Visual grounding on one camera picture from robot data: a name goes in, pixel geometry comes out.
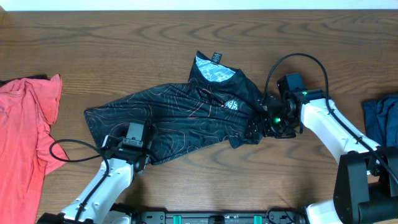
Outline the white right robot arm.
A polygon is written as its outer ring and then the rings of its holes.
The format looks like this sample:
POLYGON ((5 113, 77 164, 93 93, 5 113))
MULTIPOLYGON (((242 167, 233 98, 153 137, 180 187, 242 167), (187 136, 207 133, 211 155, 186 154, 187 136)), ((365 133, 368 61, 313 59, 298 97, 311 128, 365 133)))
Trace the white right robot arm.
POLYGON ((376 223, 397 218, 397 149, 381 147, 355 128, 322 90, 268 96, 246 138, 293 138, 308 128, 338 164, 333 197, 307 205, 289 223, 376 223))

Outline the black orange-patterned shirt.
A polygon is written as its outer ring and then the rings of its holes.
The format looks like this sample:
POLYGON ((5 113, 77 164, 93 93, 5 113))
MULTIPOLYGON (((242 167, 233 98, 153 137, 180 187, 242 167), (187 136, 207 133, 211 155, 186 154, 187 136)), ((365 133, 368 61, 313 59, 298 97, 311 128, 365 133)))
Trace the black orange-patterned shirt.
POLYGON ((255 123, 264 112, 261 96, 242 70, 197 52, 187 83, 133 93, 87 109, 84 116, 97 146, 107 135, 126 132, 133 121, 152 123, 150 163, 159 165, 223 141, 234 149, 259 144, 263 135, 255 123))

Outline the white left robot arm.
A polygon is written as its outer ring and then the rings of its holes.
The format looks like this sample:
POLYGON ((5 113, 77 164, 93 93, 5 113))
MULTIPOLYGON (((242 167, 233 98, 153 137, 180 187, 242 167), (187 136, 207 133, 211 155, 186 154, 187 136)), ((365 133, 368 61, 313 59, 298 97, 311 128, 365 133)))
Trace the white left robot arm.
POLYGON ((150 162, 153 125, 129 123, 125 136, 107 135, 98 156, 101 167, 93 180, 59 214, 45 213, 38 223, 132 223, 132 213, 115 201, 150 162))

